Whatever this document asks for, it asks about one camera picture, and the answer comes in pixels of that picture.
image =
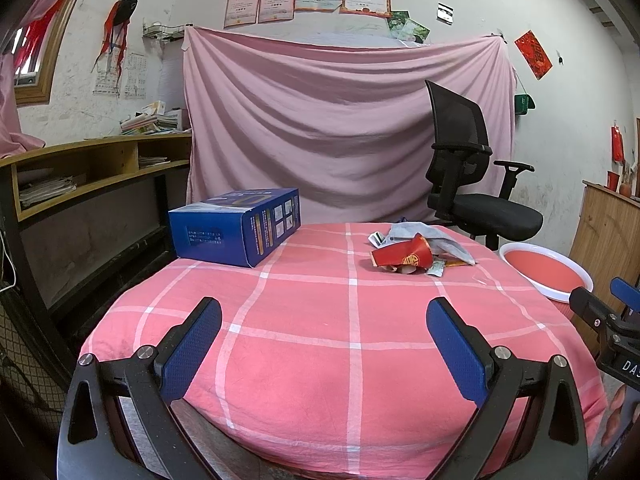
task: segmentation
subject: blue box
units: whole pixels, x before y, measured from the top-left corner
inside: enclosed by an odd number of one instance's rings
[[[300,227],[296,188],[233,191],[169,211],[181,258],[255,267]]]

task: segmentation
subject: metal screw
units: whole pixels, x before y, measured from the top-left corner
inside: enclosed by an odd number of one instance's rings
[[[506,346],[497,346],[494,349],[495,356],[498,359],[508,359],[511,357],[511,350],[509,350]]]
[[[82,354],[80,356],[80,358],[78,359],[78,364],[80,366],[88,366],[92,362],[94,362],[94,355],[93,354]]]
[[[136,355],[139,359],[146,359],[154,354],[154,348],[151,345],[145,345],[138,348]]]
[[[564,368],[566,366],[566,359],[564,357],[562,357],[561,355],[557,355],[554,357],[554,362],[561,368]]]

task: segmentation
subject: wooden window frame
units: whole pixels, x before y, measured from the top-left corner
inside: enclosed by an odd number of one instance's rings
[[[38,79],[33,85],[17,85],[14,87],[15,103],[19,107],[29,105],[49,104],[53,74],[56,70],[58,54],[62,38],[65,35],[66,24],[77,0],[63,0],[60,10],[56,13],[48,31],[48,38],[42,53]]]

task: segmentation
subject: stacked books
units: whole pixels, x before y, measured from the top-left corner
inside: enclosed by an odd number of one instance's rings
[[[177,117],[160,114],[140,114],[133,119],[120,123],[123,135],[168,134],[175,132],[177,126]]]
[[[41,180],[34,184],[27,184],[18,193],[20,205],[23,208],[28,208],[50,198],[70,193],[75,191],[81,184],[84,184],[85,181],[86,177],[84,175],[79,177],[61,176]]]
[[[144,170],[145,168],[149,168],[150,166],[157,166],[158,164],[164,164],[165,162],[169,162],[169,160],[165,156],[139,156],[138,157],[138,167],[140,170]]]

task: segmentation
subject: mesh backrest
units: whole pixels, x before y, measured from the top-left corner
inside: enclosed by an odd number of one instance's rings
[[[482,110],[473,101],[462,97],[431,81],[426,81],[431,97],[433,125],[436,142],[475,142],[489,145]],[[434,187],[440,187],[447,167],[444,152],[434,152],[427,171],[427,179]],[[475,153],[464,163],[460,186],[474,184],[482,180],[489,167],[489,156]]]

